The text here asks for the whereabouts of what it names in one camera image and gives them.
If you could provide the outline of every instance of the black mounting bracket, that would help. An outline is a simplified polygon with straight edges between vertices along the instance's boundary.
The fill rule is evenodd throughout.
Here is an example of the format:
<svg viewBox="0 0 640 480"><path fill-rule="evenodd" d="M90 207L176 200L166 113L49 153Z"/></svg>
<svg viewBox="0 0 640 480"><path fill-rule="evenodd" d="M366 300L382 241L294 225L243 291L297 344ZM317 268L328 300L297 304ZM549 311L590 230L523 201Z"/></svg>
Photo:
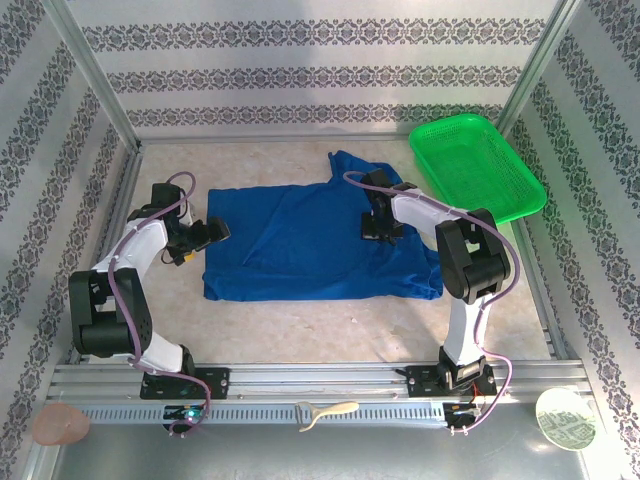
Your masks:
<svg viewBox="0 0 640 480"><path fill-rule="evenodd" d="M442 382L437 365L410 365L405 370L396 370L406 377L409 398L425 397L473 397L475 384L479 395L496 395L498 390L493 376L493 369L485 364L481 375L467 385L450 390Z"/></svg>
<svg viewBox="0 0 640 480"><path fill-rule="evenodd" d="M198 368L195 377L202 380L211 390L212 400L226 400L229 391L228 368ZM156 376L145 373L140 387L142 400L202 400L205 399L204 389L188 380L180 378Z"/></svg>

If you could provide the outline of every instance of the blue cloth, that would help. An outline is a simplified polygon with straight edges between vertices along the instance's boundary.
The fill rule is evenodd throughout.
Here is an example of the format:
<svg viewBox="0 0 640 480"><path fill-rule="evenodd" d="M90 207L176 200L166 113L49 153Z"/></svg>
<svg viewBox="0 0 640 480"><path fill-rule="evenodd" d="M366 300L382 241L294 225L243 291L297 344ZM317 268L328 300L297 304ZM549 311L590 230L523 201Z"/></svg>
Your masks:
<svg viewBox="0 0 640 480"><path fill-rule="evenodd" d="M383 168L346 152L329 154L327 183L210 190L208 214L227 223L231 237L210 245L203 275L210 300L338 300L377 295L432 299L442 295L438 255L413 227L394 247L360 238L364 191L348 184L349 170Z"/></svg>

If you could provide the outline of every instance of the green plastic tray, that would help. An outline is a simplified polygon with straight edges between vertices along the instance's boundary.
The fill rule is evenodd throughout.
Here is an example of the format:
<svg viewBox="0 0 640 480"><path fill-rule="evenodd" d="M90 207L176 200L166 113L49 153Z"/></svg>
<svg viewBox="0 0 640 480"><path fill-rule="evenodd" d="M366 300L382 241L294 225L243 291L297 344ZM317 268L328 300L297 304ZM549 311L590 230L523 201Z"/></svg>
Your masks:
<svg viewBox="0 0 640 480"><path fill-rule="evenodd" d="M484 117L462 114L422 125L409 145L429 186L449 205L486 208L499 225L547 202L540 182Z"/></svg>

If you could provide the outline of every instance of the striped wall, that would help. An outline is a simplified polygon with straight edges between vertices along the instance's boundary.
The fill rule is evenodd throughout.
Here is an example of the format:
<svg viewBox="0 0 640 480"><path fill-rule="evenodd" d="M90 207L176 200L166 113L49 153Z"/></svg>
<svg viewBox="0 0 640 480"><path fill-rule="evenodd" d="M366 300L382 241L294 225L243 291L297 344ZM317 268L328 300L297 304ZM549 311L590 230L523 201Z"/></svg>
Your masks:
<svg viewBox="0 0 640 480"><path fill-rule="evenodd" d="M640 0L587 0L510 141L547 189L527 219L624 478L640 478Z"/></svg>
<svg viewBox="0 0 640 480"><path fill-rule="evenodd" d="M69 2L142 139L496 119L556 0Z"/></svg>
<svg viewBox="0 0 640 480"><path fill-rule="evenodd" d="M130 158L37 0L0 0L0 479L17 477L71 340L67 278Z"/></svg>

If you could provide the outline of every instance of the floor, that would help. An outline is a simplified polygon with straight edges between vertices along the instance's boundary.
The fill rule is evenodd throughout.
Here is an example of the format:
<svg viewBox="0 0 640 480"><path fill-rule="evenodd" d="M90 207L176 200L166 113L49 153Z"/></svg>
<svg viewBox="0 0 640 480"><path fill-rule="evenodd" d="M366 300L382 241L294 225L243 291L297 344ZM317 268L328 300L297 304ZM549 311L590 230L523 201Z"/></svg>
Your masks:
<svg viewBox="0 0 640 480"><path fill-rule="evenodd" d="M345 150L390 163L428 191L406 141L321 141L151 145L131 208L151 185L177 171L198 180L192 203L206 216L210 188L309 184L330 177L328 152ZM188 180L183 187L188 187ZM510 227L501 228L513 239ZM353 362L436 360L447 335L450 297L435 301L376 297L332 302L212 302L203 296L204 252L181 267L158 259L143 280L154 329L189 347L197 362ZM548 359L526 279L491 312L486 346L514 359Z"/></svg>

